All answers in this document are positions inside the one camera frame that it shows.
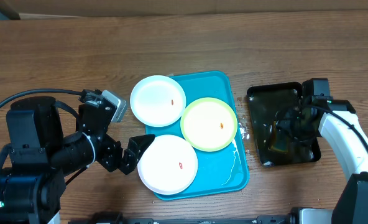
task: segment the plate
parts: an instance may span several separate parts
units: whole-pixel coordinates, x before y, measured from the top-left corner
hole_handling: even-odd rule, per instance
[[[174,135],[162,135],[142,155],[137,165],[141,181],[163,195],[177,194],[194,181],[198,158],[191,144]]]
[[[206,152],[228,146],[238,127],[231,107],[222,100],[210,97],[189,104],[180,124],[184,138],[193,147]]]
[[[141,80],[132,90],[130,105],[134,116],[153,127],[173,124],[184,112],[183,88],[173,79],[154,75]]]

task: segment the wooden tabletop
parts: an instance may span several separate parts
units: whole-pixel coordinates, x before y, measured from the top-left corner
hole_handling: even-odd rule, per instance
[[[150,75],[220,70],[228,75],[239,121],[252,136],[246,90],[252,85],[329,78],[331,94],[349,100],[368,136],[368,11],[208,16],[106,17],[0,21],[0,101],[33,88],[113,90],[129,99]],[[77,107],[75,96],[54,95]],[[9,142],[5,106],[0,150]],[[65,134],[74,119],[62,113]],[[122,142],[145,133],[130,108],[109,134]],[[137,171],[109,173],[94,164],[61,198],[63,223],[103,210],[127,217],[245,218],[292,207],[334,208],[346,185],[332,149],[310,164],[264,168],[244,139],[250,181],[241,191],[164,202]]]

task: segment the light green plate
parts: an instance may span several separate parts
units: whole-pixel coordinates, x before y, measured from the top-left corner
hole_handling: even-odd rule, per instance
[[[238,123],[227,103],[216,98],[200,98],[186,107],[180,127],[184,138],[193,147],[214,152],[232,142]]]

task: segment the blue tray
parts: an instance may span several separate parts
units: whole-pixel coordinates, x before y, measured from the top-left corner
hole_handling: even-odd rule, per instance
[[[199,98],[213,97],[226,102],[236,114],[231,86],[224,73],[212,71],[171,78],[183,87],[187,106]],[[174,134],[183,138],[180,120],[162,128],[145,126],[145,130],[147,134],[156,136]],[[243,189],[249,181],[249,170],[239,127],[233,143],[217,152],[195,149],[198,156],[198,173],[192,184],[178,194],[155,195],[162,200],[175,200]]]

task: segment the round plate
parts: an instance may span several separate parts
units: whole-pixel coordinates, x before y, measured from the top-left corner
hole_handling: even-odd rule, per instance
[[[141,80],[130,96],[134,116],[144,124],[164,127],[176,122],[186,105],[183,88],[173,79],[154,75]]]
[[[194,181],[198,159],[190,143],[174,135],[155,138],[137,165],[141,181],[150,190],[177,194]]]
[[[185,109],[181,129],[184,138],[193,147],[214,152],[232,142],[238,123],[228,104],[216,98],[201,98]]]

